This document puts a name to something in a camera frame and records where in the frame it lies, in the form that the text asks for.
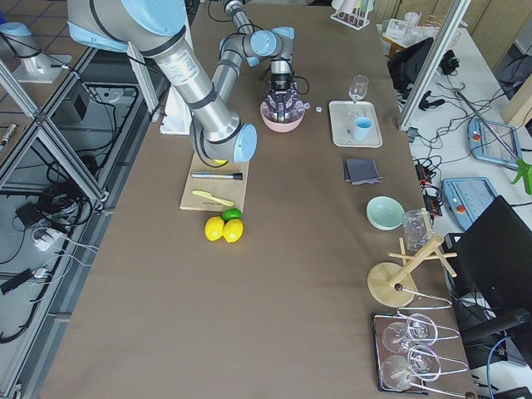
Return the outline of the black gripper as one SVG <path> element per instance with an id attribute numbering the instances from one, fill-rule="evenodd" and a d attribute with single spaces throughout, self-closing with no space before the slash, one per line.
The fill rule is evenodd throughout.
<path id="1" fill-rule="evenodd" d="M 266 86 L 265 100 L 268 103 L 271 121 L 278 121 L 283 104 L 283 118 L 290 119 L 297 100 L 297 92 L 293 84 L 293 77 L 288 73 L 273 73 Z"/>

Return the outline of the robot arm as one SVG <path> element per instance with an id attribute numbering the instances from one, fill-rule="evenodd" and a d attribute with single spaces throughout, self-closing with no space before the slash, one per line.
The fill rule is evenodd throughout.
<path id="1" fill-rule="evenodd" d="M 292 68 L 294 28 L 258 28 L 249 20 L 243 1 L 224 1 L 223 5 L 236 33 L 223 41 L 220 50 L 235 50 L 252 67 L 269 60 L 264 103 L 273 121 L 288 122 L 298 101 Z"/>
<path id="2" fill-rule="evenodd" d="M 191 140 L 204 158 L 247 162 L 256 150 L 255 126 L 241 121 L 226 101 L 243 62 L 270 61 L 273 114 L 285 121 L 296 103 L 291 67 L 293 27 L 253 28 L 241 1 L 225 1 L 236 34 L 219 45 L 219 61 L 209 77 L 186 41 L 188 21 L 182 1 L 70 1 L 71 38 L 88 47 L 126 52 L 134 45 L 155 61 L 192 113 Z"/>

